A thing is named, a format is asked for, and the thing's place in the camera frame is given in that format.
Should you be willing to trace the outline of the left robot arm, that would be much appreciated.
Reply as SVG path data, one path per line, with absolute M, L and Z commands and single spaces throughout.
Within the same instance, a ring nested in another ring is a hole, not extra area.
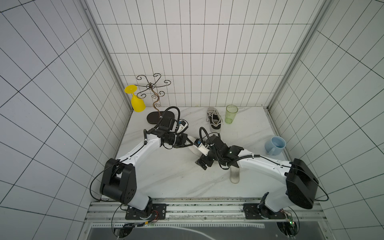
M 150 130 L 144 130 L 144 140 L 132 151 L 119 159 L 109 159 L 105 164 L 100 193 L 114 201 L 128 206 L 136 216 L 147 219 L 152 216 L 152 198 L 137 190 L 136 168 L 154 151 L 168 144 L 174 148 L 185 148 L 192 145 L 185 130 L 186 120 L 169 117 L 161 118 L 159 124 Z

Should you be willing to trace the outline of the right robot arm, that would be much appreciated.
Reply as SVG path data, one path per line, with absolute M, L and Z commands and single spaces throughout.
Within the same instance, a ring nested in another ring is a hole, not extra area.
M 204 141 L 192 141 L 192 149 L 202 154 L 196 164 L 204 170 L 217 162 L 224 170 L 231 167 L 249 169 L 282 183 L 279 189 L 265 193 L 254 207 L 259 218 L 280 219 L 283 209 L 293 205 L 306 210 L 313 208 L 319 182 L 302 160 L 279 161 L 239 146 L 228 147 L 216 135 Z

